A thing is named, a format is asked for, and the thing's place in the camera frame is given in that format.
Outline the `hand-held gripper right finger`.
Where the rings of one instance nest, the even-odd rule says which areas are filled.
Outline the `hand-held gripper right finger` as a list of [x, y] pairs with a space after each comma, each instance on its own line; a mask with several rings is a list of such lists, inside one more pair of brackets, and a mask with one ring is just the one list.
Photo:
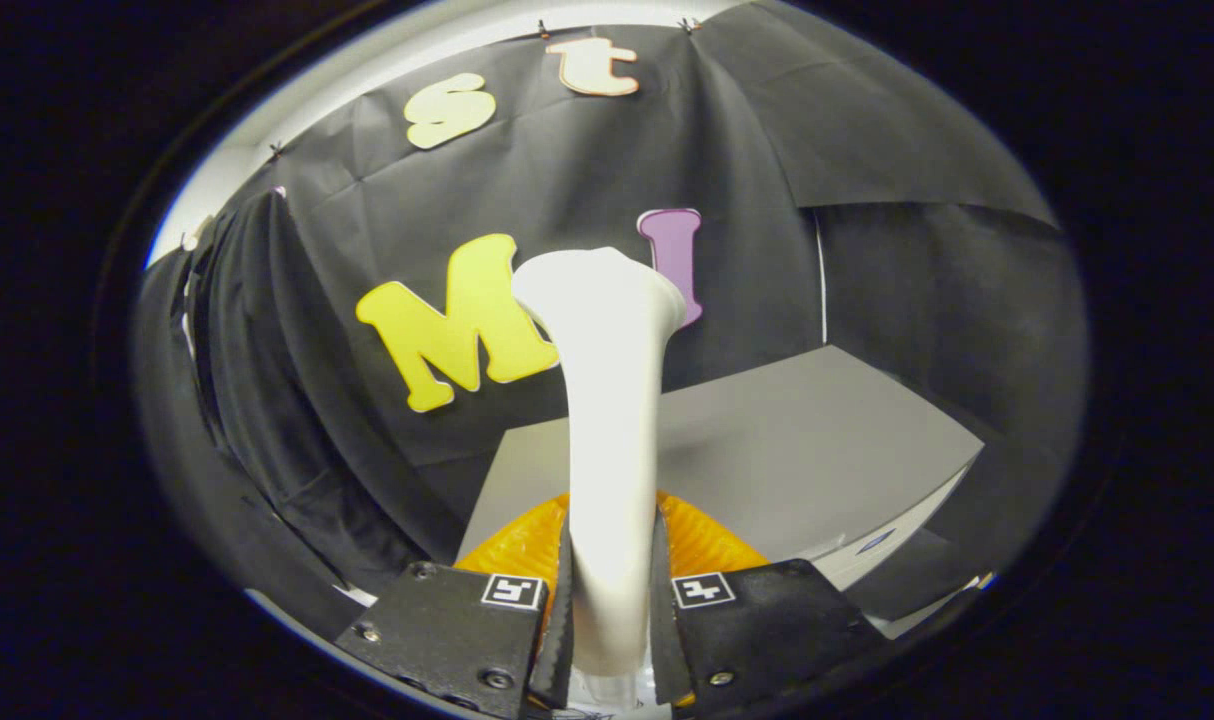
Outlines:
[[679, 718], [741, 718], [846, 684], [887, 637], [812, 562], [771, 562], [658, 493], [651, 569], [656, 696]]

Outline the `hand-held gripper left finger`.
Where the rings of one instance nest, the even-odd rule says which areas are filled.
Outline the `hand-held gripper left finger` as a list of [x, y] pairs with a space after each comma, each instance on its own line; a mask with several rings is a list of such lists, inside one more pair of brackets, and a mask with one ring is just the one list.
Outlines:
[[407, 566], [337, 648], [405, 688], [498, 719], [569, 701], [569, 497], [554, 497], [456, 565]]

